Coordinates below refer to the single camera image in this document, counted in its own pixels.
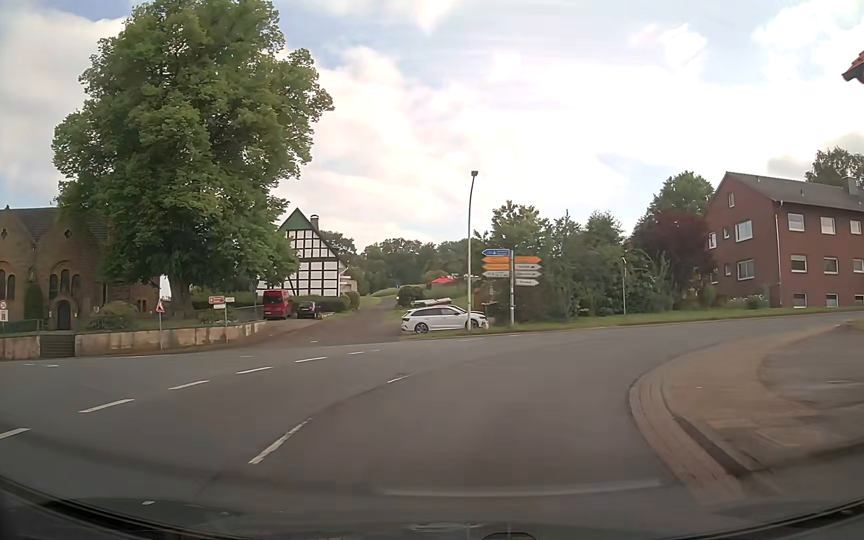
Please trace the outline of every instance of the lamp post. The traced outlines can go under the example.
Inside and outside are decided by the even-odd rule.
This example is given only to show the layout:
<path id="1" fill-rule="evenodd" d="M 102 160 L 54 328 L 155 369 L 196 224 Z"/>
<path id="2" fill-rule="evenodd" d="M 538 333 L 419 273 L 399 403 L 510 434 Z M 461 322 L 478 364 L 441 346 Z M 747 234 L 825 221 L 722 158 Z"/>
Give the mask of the lamp post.
<path id="1" fill-rule="evenodd" d="M 472 184 L 468 188 L 468 258 L 465 260 L 465 284 L 467 305 L 465 306 L 465 331 L 473 330 L 473 190 L 475 189 L 475 177 L 479 171 L 472 171 Z"/>

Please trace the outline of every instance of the sky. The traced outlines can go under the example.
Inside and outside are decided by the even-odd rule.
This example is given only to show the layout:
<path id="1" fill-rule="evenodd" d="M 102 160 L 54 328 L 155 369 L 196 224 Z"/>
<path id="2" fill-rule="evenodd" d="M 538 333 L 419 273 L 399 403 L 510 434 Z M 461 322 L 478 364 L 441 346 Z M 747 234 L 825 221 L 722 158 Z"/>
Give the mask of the sky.
<path id="1" fill-rule="evenodd" d="M 58 193 L 55 126 L 131 0 L 0 0 L 0 208 Z M 489 227 L 506 200 L 626 230 L 684 170 L 803 178 L 864 153 L 864 0 L 278 0 L 335 110 L 274 190 L 360 249 Z"/>

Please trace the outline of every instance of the chimney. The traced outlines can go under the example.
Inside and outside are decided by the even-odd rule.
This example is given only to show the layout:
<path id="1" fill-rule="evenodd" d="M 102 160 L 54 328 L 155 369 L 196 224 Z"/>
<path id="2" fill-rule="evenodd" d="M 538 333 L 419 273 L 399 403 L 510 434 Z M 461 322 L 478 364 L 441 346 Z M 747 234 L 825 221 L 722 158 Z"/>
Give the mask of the chimney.
<path id="1" fill-rule="evenodd" d="M 858 183 L 855 178 L 846 176 L 846 190 L 849 195 L 858 195 Z"/>

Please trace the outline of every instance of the tree trunk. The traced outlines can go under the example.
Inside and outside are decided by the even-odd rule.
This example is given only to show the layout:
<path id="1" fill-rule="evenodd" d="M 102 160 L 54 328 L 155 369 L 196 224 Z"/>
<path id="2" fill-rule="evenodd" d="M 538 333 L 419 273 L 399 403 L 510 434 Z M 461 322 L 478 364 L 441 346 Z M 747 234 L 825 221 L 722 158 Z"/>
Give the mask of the tree trunk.
<path id="1" fill-rule="evenodd" d="M 167 276 L 169 278 L 169 289 L 172 289 L 172 316 L 176 319 L 191 317 L 195 313 L 192 308 L 192 294 L 189 293 L 189 284 L 178 276 Z"/>

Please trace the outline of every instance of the asphalt road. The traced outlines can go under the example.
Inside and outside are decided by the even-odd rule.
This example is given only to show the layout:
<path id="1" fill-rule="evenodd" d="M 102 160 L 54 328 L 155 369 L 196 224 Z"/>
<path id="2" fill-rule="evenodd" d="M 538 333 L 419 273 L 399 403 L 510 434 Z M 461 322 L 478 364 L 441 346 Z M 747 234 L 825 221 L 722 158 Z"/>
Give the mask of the asphalt road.
<path id="1" fill-rule="evenodd" d="M 630 386 L 691 350 L 858 316 L 0 362 L 0 474 L 279 524 L 738 527 L 654 455 Z"/>

